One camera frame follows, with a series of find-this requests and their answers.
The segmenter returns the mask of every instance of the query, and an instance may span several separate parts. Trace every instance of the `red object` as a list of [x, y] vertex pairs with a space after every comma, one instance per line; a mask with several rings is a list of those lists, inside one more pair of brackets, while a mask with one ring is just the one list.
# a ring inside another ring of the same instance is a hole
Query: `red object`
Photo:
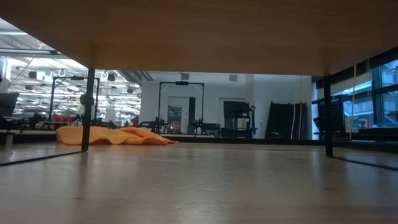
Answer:
[[132, 127], [138, 127], [138, 119], [139, 119], [139, 117], [136, 116], [135, 118], [133, 118], [133, 119], [131, 120], [131, 126], [132, 126]]
[[58, 119], [58, 115], [57, 114], [53, 114], [52, 117], [51, 117], [51, 120], [52, 121], [57, 121], [57, 119]]

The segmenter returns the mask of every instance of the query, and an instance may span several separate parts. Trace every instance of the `black stand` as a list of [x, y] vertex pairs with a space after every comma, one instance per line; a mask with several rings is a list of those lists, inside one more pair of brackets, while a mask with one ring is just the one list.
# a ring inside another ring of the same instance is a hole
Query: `black stand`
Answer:
[[[95, 77], [95, 69], [90, 68], [88, 70], [88, 78], [87, 78], [87, 96], [93, 95], [93, 87], [94, 87], [94, 77]], [[86, 152], [88, 150], [88, 142], [90, 139], [90, 126], [91, 126], [91, 103], [87, 103], [85, 105], [85, 117], [83, 120], [83, 138], [81, 140], [81, 151]]]
[[330, 77], [323, 79], [323, 94], [325, 99], [325, 148], [326, 156], [333, 156], [333, 145], [332, 145], [332, 122], [331, 122], [331, 95], [330, 95]]

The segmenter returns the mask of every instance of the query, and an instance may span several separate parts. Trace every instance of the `fluorescent light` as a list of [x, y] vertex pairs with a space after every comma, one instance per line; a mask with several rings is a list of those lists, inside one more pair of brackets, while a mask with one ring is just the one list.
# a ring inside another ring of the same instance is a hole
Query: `fluorescent light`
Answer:
[[0, 30], [0, 35], [27, 35], [27, 33], [20, 30]]
[[120, 75], [120, 73], [117, 70], [113, 70], [116, 74], [118, 74], [118, 77], [122, 77], [122, 75]]
[[70, 85], [70, 83], [63, 81], [63, 82], [61, 83], [61, 85]]
[[[25, 96], [51, 96], [51, 93], [19, 93], [20, 95], [25, 95]], [[75, 97], [80, 97], [81, 94], [71, 94], [71, 93], [55, 93], [54, 96], [75, 96]], [[115, 99], [115, 98], [121, 98], [121, 99], [132, 99], [132, 100], [139, 100], [137, 96], [119, 96], [119, 95], [114, 95], [114, 96], [109, 96], [110, 99]], [[106, 95], [98, 95], [99, 100], [105, 100]]]
[[114, 105], [114, 107], [128, 107], [129, 105]]
[[74, 86], [68, 86], [67, 88], [70, 89], [70, 90], [72, 90], [72, 91], [80, 91], [79, 88], [74, 87]]
[[99, 86], [99, 88], [113, 88], [114, 86]]
[[1, 53], [15, 53], [18, 54], [52, 54], [51, 50], [26, 50], [26, 49], [1, 49]]

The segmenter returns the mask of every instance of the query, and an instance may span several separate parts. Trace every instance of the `ceiling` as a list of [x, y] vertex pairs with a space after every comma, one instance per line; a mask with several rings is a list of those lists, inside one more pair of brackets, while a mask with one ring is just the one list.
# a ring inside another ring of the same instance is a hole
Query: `ceiling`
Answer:
[[393, 0], [18, 0], [3, 19], [97, 69], [330, 75], [398, 45]]
[[[69, 78], [75, 75], [86, 77], [88, 69], [64, 55], [13, 53], [30, 49], [53, 50], [43, 42], [0, 19], [0, 59], [5, 59], [11, 65], [10, 84], [7, 85], [7, 91], [20, 94], [13, 116], [31, 117], [30, 112], [48, 116], [53, 77], [60, 77], [56, 81], [53, 112], [75, 114], [80, 106], [80, 95], [86, 92], [86, 80]], [[37, 78], [29, 77], [30, 72], [36, 72]], [[99, 78], [98, 116], [104, 118], [106, 108], [110, 107], [117, 111], [117, 120], [139, 114], [141, 80], [134, 75], [134, 72], [96, 70], [95, 77]], [[112, 74], [115, 77], [113, 82], [108, 81], [108, 77]], [[96, 86], [97, 82], [95, 82], [94, 93], [96, 93]]]

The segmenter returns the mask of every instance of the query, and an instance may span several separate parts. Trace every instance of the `metal frame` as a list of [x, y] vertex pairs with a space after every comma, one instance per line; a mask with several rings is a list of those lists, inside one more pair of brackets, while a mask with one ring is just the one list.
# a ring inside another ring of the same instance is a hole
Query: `metal frame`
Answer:
[[[393, 60], [398, 59], [398, 47], [395, 47], [394, 49], [391, 49], [387, 52], [384, 52], [383, 54], [380, 54], [378, 56], [375, 56], [373, 58], [370, 58], [367, 61], [363, 61], [360, 64], [357, 65], [357, 68], [359, 68], [358, 73], [364, 73], [369, 71], [370, 69], [379, 67], [385, 63], [391, 62]], [[351, 78], [353, 76], [353, 66], [350, 68], [347, 68], [341, 72], [338, 72], [334, 75], [324, 77], [322, 80], [317, 81], [317, 89], [323, 87], [324, 91], [324, 99], [325, 99], [325, 148], [326, 148], [326, 156], [332, 159], [338, 159], [341, 161], [346, 161], [346, 162], [354, 162], [357, 164], [362, 164], [362, 165], [367, 165], [367, 166], [373, 166], [373, 167], [378, 167], [378, 168], [383, 168], [383, 169], [389, 169], [389, 170], [396, 170], [398, 171], [398, 167], [392, 167], [392, 166], [386, 166], [382, 164], [372, 164], [368, 162], [362, 162], [362, 161], [357, 161], [353, 159], [345, 159], [343, 157], [338, 157], [333, 155], [333, 146], [335, 143], [332, 141], [332, 136], [333, 133], [331, 131], [331, 114], [330, 114], [330, 106], [331, 106], [331, 91], [330, 91], [330, 86], [331, 84], [341, 82], [345, 79]], [[394, 91], [398, 90], [398, 84], [396, 85], [391, 85], [391, 86], [385, 86], [381, 87], [380, 84], [378, 86], [379, 88], [374, 88], [372, 87], [371, 94], [370, 96], [373, 98], [374, 104], [377, 103], [377, 96], [380, 96], [383, 93], [389, 92], [389, 91]], [[363, 98], [369, 96], [367, 92], [364, 93], [353, 93], [355, 98]], [[345, 100], [351, 100], [351, 96], [345, 97]], [[339, 142], [338, 145], [339, 147], [347, 147], [347, 148], [352, 148], [351, 142]]]
[[[89, 88], [89, 86], [88, 86], [89, 78], [86, 78], [86, 77], [82, 77], [82, 78], [83, 79], [87, 79], [87, 90], [86, 90], [86, 94], [87, 94], [88, 93], [88, 88]], [[53, 101], [54, 101], [54, 93], [55, 93], [55, 88], [57, 87], [57, 86], [55, 86], [55, 81], [57, 79], [73, 79], [73, 78], [72, 77], [53, 77], [52, 78], [50, 112], [49, 112], [49, 118], [48, 118], [47, 121], [51, 121], [52, 120], [52, 108], [53, 108]], [[95, 80], [97, 80], [97, 94], [96, 94], [96, 98], [95, 98], [95, 111], [94, 111], [94, 117], [96, 118], [97, 117], [97, 109], [98, 109], [98, 95], [100, 93], [100, 78], [95, 78]], [[94, 85], [94, 82], [91, 85], [91, 93], [90, 93], [90, 95], [93, 94], [93, 85]]]
[[[175, 84], [179, 85], [179, 82], [160, 82], [159, 83], [159, 100], [158, 100], [158, 105], [157, 105], [157, 117], [160, 116], [160, 101], [161, 101], [161, 96], [162, 96], [162, 85], [163, 84]], [[201, 91], [201, 118], [203, 119], [203, 105], [205, 102], [205, 84], [204, 83], [190, 83], [190, 82], [184, 82], [188, 83], [188, 85], [201, 85], [202, 91]]]

